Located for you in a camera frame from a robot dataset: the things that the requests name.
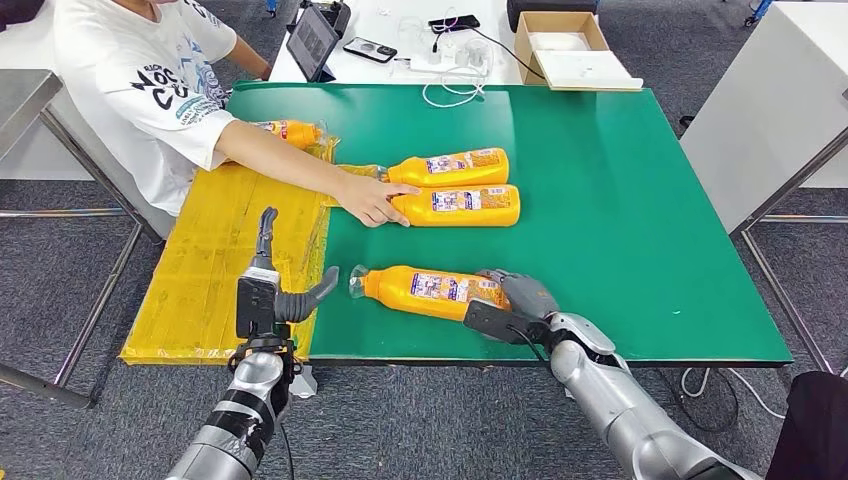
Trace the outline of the person's right hand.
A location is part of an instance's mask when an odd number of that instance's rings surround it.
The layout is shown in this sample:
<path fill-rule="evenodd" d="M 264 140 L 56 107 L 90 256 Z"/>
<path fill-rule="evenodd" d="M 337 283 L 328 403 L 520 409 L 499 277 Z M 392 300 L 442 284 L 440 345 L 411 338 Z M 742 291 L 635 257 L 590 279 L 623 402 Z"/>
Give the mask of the person's right hand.
<path fill-rule="evenodd" d="M 343 172 L 330 196 L 367 227 L 374 228 L 386 223 L 409 227 L 409 220 L 392 205 L 391 199 L 419 193 L 420 190 L 414 186 L 384 183 L 371 177 Z"/>

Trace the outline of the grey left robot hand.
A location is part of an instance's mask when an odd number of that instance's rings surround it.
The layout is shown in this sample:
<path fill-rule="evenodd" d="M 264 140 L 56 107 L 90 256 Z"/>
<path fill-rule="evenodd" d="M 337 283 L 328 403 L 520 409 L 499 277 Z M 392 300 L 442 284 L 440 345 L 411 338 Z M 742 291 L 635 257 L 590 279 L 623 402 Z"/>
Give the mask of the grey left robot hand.
<path fill-rule="evenodd" d="M 259 219 L 256 252 L 250 266 L 277 273 L 272 263 L 273 223 L 278 211 L 266 207 Z M 280 290 L 275 297 L 275 318 L 286 323 L 305 321 L 315 308 L 335 289 L 339 279 L 339 267 L 331 266 L 323 274 L 321 281 L 304 293 L 290 293 Z"/>

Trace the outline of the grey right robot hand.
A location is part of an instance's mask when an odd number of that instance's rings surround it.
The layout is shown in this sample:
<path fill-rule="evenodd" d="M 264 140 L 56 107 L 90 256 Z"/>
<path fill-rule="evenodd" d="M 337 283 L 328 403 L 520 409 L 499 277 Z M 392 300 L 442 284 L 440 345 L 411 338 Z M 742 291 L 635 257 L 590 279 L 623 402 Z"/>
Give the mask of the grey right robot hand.
<path fill-rule="evenodd" d="M 503 269 L 483 269 L 478 275 L 497 283 L 511 310 L 527 317 L 544 320 L 560 311 L 550 291 L 537 279 Z"/>

